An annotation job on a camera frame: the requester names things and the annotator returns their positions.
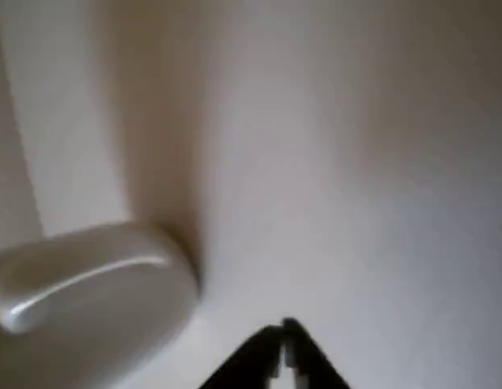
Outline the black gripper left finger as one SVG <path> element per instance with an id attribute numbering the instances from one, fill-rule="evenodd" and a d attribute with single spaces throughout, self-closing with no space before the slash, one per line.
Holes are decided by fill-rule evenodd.
<path id="1" fill-rule="evenodd" d="M 250 336 L 201 385 L 201 389 L 265 389 L 278 376 L 283 329 L 268 325 Z"/>

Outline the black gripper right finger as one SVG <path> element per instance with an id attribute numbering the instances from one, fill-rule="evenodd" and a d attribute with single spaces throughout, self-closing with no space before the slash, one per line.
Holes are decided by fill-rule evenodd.
<path id="1" fill-rule="evenodd" d="M 295 388 L 351 388 L 297 319 L 285 318 L 282 327 L 286 365 L 294 370 Z"/>

